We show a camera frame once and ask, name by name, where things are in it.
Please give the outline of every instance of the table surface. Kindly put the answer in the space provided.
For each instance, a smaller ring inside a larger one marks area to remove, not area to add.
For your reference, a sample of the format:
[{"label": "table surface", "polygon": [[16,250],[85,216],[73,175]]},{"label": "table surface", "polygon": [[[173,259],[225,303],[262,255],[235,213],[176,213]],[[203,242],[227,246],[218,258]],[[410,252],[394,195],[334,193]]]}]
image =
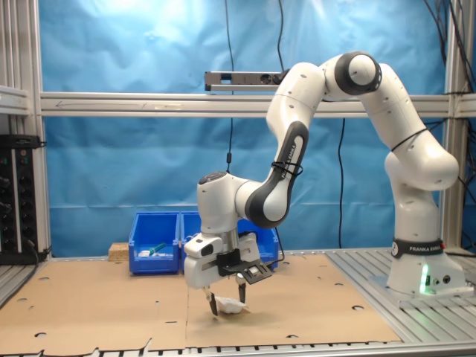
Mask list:
[{"label": "table surface", "polygon": [[[389,248],[287,251],[290,255],[325,254],[354,284],[367,302],[388,322],[402,342],[367,344],[316,344],[286,346],[210,347],[185,350],[94,351],[91,357],[141,356],[476,356],[476,297],[415,302],[400,309],[371,282],[390,271]],[[476,259],[452,257],[467,277],[476,277]],[[53,261],[107,260],[107,257],[53,258]],[[0,266],[0,303],[31,271],[32,266]]]}]

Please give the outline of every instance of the blue storage bin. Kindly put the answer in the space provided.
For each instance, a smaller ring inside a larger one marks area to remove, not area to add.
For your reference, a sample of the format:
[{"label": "blue storage bin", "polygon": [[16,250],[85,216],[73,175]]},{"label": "blue storage bin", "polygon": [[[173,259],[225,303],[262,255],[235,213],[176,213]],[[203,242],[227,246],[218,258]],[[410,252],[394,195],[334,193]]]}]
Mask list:
[{"label": "blue storage bin", "polygon": [[[133,274],[177,273],[180,269],[179,212],[137,212],[129,238],[129,270]],[[159,256],[139,257],[165,243]]]},{"label": "blue storage bin", "polygon": [[[195,233],[200,232],[200,226],[202,220],[200,219],[198,212],[182,212],[181,213],[181,267],[184,268],[185,243],[190,241],[190,237]],[[279,241],[275,229],[264,229],[257,227],[252,222],[246,219],[238,221],[238,233],[244,231],[256,231],[258,234],[258,249],[260,250],[261,260],[266,263],[272,260],[276,260],[279,254]],[[272,268],[276,268],[277,263],[273,264]]]}]

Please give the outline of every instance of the black cable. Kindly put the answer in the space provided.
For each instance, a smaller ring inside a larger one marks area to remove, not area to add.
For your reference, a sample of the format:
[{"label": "black cable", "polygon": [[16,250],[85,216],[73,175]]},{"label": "black cable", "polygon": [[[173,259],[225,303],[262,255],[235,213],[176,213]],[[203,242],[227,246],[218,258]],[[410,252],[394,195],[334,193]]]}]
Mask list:
[{"label": "black cable", "polygon": [[342,166],[341,147],[344,140],[345,118],[342,118],[342,132],[341,140],[339,141],[339,148],[337,149],[337,156],[339,158],[339,166],[341,167],[341,197],[339,199],[339,232],[338,241],[339,248],[342,248],[342,199],[344,198],[344,167]]},{"label": "black cable", "polygon": [[476,255],[461,254],[461,253],[446,253],[446,255],[453,255],[456,257],[476,258]]},{"label": "black cable", "polygon": [[[289,170],[286,167],[286,165],[288,165],[288,167],[290,167],[290,166],[297,167],[298,168],[297,172],[295,173],[294,171]],[[304,171],[304,168],[302,166],[300,166],[298,164],[295,164],[295,163],[292,163],[292,162],[284,162],[284,161],[273,161],[273,162],[271,162],[271,167],[276,167],[278,169],[281,169],[285,173],[290,173],[291,176],[294,176],[294,177],[299,176]]]},{"label": "black cable", "polygon": [[473,91],[472,82],[476,83],[476,80],[475,80],[475,76],[471,67],[471,63],[469,62],[468,57],[466,56],[466,49],[464,48],[464,43],[463,43],[463,40],[461,39],[461,34],[458,27],[458,21],[457,21],[454,7],[451,1],[449,2],[449,12],[453,19],[454,36],[456,37],[457,46],[460,50],[461,59],[464,64],[463,69],[465,72],[466,80],[468,81],[469,88],[471,89],[471,91]]},{"label": "black cable", "polygon": [[280,2],[280,10],[281,10],[281,29],[280,29],[280,38],[277,41],[277,55],[280,57],[281,70],[284,71],[283,58],[281,57],[281,37],[283,36],[284,14],[283,14],[283,3],[281,2],[281,0],[279,0],[279,2]]},{"label": "black cable", "polygon": [[465,191],[469,194],[474,203],[476,203],[476,198],[473,196],[472,192],[469,190],[468,185],[458,176],[458,180],[463,184]]},{"label": "black cable", "polygon": [[428,8],[428,11],[430,11],[431,17],[433,18],[435,25],[437,26],[438,37],[440,38],[441,58],[443,59],[443,63],[446,64],[446,54],[445,54],[445,46],[444,46],[445,41],[443,40],[443,35],[441,34],[440,24],[438,23],[438,20],[436,16],[434,15],[433,10],[430,7],[430,4],[427,2],[427,0],[424,0],[424,1],[425,1],[426,7]]},{"label": "black cable", "polygon": [[277,235],[277,242],[280,244],[280,250],[281,250],[282,257],[278,258],[276,260],[273,260],[272,262],[267,262],[266,265],[269,266],[270,268],[272,267],[273,264],[278,263],[278,262],[282,262],[284,260],[284,249],[283,249],[283,245],[281,244],[280,234],[277,231],[277,227],[275,228],[275,230],[276,230],[276,235]]},{"label": "black cable", "polygon": [[419,130],[419,131],[417,131],[417,132],[414,132],[412,135],[410,135],[410,136],[406,137],[405,139],[403,139],[402,141],[400,141],[400,142],[399,142],[397,145],[395,145],[390,151],[396,150],[396,148],[399,147],[400,145],[404,144],[405,142],[409,141],[409,140],[412,139],[413,137],[415,137],[415,136],[417,136],[418,134],[421,134],[422,132],[425,132],[425,131],[427,131],[427,130],[429,130],[429,128],[424,128],[424,129],[421,129],[421,130]]},{"label": "black cable", "polygon": [[38,253],[36,252],[36,249],[35,249],[35,245],[33,244],[33,242],[31,242],[30,240],[28,240],[24,246],[28,247],[28,249],[30,249],[34,254],[35,254],[35,258],[36,258],[36,263],[35,263],[35,266],[33,267],[33,270],[30,271],[30,273],[28,273],[27,277],[23,280],[23,282],[18,285],[16,287],[16,289],[10,294],[10,296],[7,297],[7,299],[3,302],[3,303],[0,303],[0,309],[5,306],[8,301],[11,300],[11,298],[16,295],[17,292],[20,291],[20,289],[25,286],[25,284],[30,281],[30,279],[35,275],[36,273],[36,270],[38,269],[38,265],[39,265],[39,258],[38,258]]},{"label": "black cable", "polygon": [[[230,23],[228,21],[228,0],[225,0],[225,14],[226,14],[226,34],[228,38],[228,50],[230,51],[231,59],[231,71],[235,71],[235,64],[233,61],[233,52],[231,51],[231,40],[230,40]],[[233,118],[230,118],[230,140],[228,142],[228,152],[226,154],[226,163],[227,169],[226,172],[230,173],[230,164],[231,164],[231,141],[233,140]]]},{"label": "black cable", "polygon": [[405,139],[403,139],[402,141],[400,141],[397,145],[395,145],[390,151],[395,151],[397,147],[399,147],[400,145],[404,144],[405,142],[409,141],[410,139],[412,139],[413,137],[417,136],[418,134],[421,134],[422,132],[425,132],[425,131],[433,131],[435,130],[438,126],[440,126],[441,124],[443,124],[445,121],[447,121],[448,118],[446,119],[443,119],[442,121],[437,121],[437,122],[433,122],[433,123],[427,123],[426,125],[431,125],[431,124],[434,124],[431,128],[424,128],[424,129],[421,129],[417,132],[414,132],[412,135],[406,137]]}]

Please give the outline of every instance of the cardboard surface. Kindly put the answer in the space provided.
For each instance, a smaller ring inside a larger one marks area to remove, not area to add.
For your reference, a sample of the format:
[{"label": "cardboard surface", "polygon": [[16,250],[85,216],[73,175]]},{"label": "cardboard surface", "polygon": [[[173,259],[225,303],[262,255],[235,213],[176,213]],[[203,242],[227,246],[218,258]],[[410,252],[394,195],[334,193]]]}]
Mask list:
[{"label": "cardboard surface", "polygon": [[[399,340],[326,257],[286,260],[248,286],[247,311],[218,317],[183,275],[132,277],[126,263],[49,263],[0,310],[0,355],[138,350],[150,339],[150,350]],[[211,290],[238,298],[234,278]]]}]

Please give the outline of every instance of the blue backdrop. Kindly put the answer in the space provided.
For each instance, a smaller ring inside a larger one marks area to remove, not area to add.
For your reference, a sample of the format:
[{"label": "blue backdrop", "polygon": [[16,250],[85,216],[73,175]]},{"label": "blue backdrop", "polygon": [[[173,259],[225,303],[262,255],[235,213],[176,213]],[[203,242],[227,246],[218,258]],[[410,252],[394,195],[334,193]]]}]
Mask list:
[{"label": "blue backdrop", "polygon": [[[236,71],[279,71],[277,0],[230,0]],[[283,0],[285,67],[368,51],[410,94],[443,93],[437,31],[423,1]],[[224,1],[40,0],[45,91],[202,93],[229,71]],[[218,118],[46,118],[53,253],[106,254],[138,210],[196,210],[196,182],[224,170],[230,124]],[[304,174],[281,225],[284,248],[337,246],[341,119],[315,120]],[[236,119],[231,171],[262,181],[277,149],[264,119]],[[344,247],[389,246],[387,147],[349,119]]]}]

